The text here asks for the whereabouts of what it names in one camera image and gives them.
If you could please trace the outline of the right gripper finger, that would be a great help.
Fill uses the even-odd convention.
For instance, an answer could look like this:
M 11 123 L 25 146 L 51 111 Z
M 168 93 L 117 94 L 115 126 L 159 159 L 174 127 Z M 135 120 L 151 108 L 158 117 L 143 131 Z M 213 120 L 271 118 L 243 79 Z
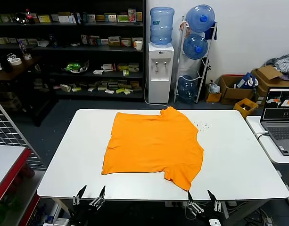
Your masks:
M 221 211 L 221 202 L 216 199 L 215 195 L 210 190 L 208 190 L 207 192 L 211 199 L 211 202 L 213 203 L 214 211 Z
M 189 191 L 188 193 L 188 204 L 187 208 L 191 211 L 191 213 L 203 213 L 203 209 L 192 199 L 192 196 Z

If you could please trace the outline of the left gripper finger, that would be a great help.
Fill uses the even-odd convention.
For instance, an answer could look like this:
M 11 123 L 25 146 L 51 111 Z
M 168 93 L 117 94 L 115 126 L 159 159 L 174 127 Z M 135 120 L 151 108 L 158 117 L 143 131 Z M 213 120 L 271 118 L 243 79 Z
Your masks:
M 79 190 L 79 192 L 77 193 L 77 195 L 73 196 L 73 205 L 79 205 L 80 204 L 80 200 L 86 190 L 86 185 L 81 189 Z
M 92 207 L 101 207 L 102 204 L 105 202 L 104 196 L 105 196 L 105 188 L 104 186 L 97 198 L 95 198 L 92 202 L 89 203 Z

